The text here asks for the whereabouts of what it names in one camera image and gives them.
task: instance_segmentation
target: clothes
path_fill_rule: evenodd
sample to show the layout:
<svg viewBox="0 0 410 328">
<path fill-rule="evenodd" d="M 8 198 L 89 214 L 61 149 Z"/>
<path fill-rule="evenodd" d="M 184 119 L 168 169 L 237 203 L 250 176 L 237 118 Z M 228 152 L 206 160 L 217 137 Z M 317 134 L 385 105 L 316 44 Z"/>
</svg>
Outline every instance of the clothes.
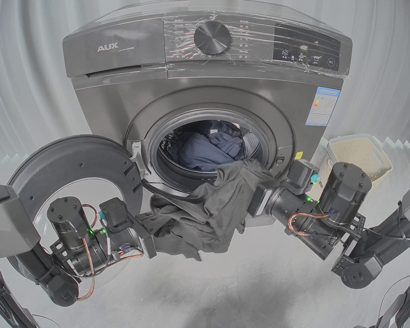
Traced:
<svg viewBox="0 0 410 328">
<path fill-rule="evenodd" d="M 245 230 L 245 216 L 257 185 L 271 180 L 270 172 L 256 160 L 220 166 L 213 184 L 204 183 L 188 197 L 155 194 L 151 214 L 142 222 L 170 220 L 154 234 L 158 252 L 184 254 L 200 261 L 198 251 L 224 253 L 235 229 Z"/>
<path fill-rule="evenodd" d="M 207 135 L 212 133 L 213 130 L 224 132 L 232 137 L 242 138 L 242 131 L 235 124 L 218 120 L 195 121 L 176 128 L 172 133 L 178 136 L 184 132 L 198 132 L 202 135 Z"/>
<path fill-rule="evenodd" d="M 219 165 L 235 161 L 242 139 L 223 132 L 210 136 L 211 139 L 200 133 L 185 132 L 169 153 L 178 164 L 201 171 L 214 171 Z"/>
<path fill-rule="evenodd" d="M 214 132 L 207 135 L 207 137 L 214 146 L 218 147 L 232 158 L 235 158 L 241 150 L 241 138 L 232 137 L 224 132 Z"/>
</svg>

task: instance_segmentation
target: washing machine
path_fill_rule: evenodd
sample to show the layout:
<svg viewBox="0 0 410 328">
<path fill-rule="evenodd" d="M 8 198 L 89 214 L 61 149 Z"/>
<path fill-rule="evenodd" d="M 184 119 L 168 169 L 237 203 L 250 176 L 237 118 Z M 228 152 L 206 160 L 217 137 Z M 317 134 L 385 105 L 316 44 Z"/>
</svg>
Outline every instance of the washing machine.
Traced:
<svg viewBox="0 0 410 328">
<path fill-rule="evenodd" d="M 212 182 L 215 170 L 169 156 L 188 131 L 239 133 L 243 158 L 283 177 L 295 159 L 312 158 L 352 53 L 347 36 L 317 19 L 245 0 L 128 6 L 62 45 L 94 136 L 56 141 L 16 171 L 9 184 L 32 218 L 61 188 L 92 177 L 115 186 L 133 215 L 149 211 L 152 193 L 184 197 Z"/>
</svg>

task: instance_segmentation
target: white curtain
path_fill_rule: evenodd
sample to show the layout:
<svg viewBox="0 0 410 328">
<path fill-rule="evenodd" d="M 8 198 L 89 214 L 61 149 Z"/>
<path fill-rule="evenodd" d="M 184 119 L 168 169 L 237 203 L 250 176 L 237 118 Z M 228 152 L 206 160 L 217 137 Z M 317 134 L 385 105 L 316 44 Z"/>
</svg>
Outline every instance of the white curtain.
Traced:
<svg viewBox="0 0 410 328">
<path fill-rule="evenodd" d="M 90 133 L 70 80 L 62 39 L 133 0 L 0 0 L 0 183 L 37 148 Z M 407 0 L 277 0 L 353 40 L 346 79 L 325 137 L 370 133 L 410 139 Z"/>
</svg>

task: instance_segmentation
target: qr code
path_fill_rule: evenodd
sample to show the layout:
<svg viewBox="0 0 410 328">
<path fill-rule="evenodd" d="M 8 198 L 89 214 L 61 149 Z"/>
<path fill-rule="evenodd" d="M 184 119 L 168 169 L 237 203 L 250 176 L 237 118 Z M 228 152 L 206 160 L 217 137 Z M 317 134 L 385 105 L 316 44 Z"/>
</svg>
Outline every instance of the qr code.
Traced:
<svg viewBox="0 0 410 328">
<path fill-rule="evenodd" d="M 334 98 L 326 98 L 325 105 L 323 106 L 324 108 L 333 108 L 335 105 L 336 99 Z"/>
</svg>

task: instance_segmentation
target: laundry basket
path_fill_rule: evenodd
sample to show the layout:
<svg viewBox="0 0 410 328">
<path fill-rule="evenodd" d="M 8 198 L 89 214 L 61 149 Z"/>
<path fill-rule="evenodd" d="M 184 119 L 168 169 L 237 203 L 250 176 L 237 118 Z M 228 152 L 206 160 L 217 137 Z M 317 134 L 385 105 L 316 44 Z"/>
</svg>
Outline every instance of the laundry basket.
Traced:
<svg viewBox="0 0 410 328">
<path fill-rule="evenodd" d="M 369 134 L 352 134 L 349 136 L 329 140 L 319 170 L 321 184 L 315 184 L 310 190 L 309 197 L 320 198 L 323 188 L 328 181 L 330 171 L 336 162 L 352 163 L 360 167 L 371 179 L 375 188 L 393 167 L 386 153 Z"/>
</svg>

